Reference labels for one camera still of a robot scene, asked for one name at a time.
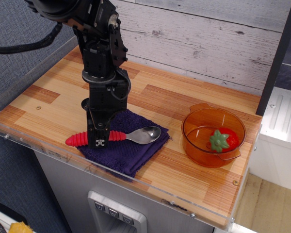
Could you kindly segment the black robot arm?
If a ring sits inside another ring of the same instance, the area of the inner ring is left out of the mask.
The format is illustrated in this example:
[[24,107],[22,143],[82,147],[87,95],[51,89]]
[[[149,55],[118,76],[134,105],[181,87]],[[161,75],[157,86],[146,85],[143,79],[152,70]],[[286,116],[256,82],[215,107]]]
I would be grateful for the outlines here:
[[77,39],[89,84],[89,97],[81,103],[87,115],[90,148],[106,147],[111,120],[126,110],[131,82],[120,66],[127,61],[119,15],[108,0],[29,0],[41,16],[70,26]]

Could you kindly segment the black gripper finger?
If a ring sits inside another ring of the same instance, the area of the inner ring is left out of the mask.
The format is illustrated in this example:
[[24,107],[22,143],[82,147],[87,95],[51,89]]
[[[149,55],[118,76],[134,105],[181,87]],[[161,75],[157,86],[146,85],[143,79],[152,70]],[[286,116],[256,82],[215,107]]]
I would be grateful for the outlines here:
[[100,113],[87,111],[88,147],[99,149],[107,146],[110,135],[110,120]]

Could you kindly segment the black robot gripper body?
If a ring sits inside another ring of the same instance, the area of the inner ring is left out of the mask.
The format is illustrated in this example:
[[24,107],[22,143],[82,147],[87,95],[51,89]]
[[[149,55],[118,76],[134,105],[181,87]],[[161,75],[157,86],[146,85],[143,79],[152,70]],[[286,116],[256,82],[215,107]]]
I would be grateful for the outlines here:
[[81,103],[86,111],[87,130],[103,131],[110,127],[116,114],[127,108],[131,89],[128,72],[115,69],[107,78],[99,78],[82,71],[82,78],[89,84],[89,97]]

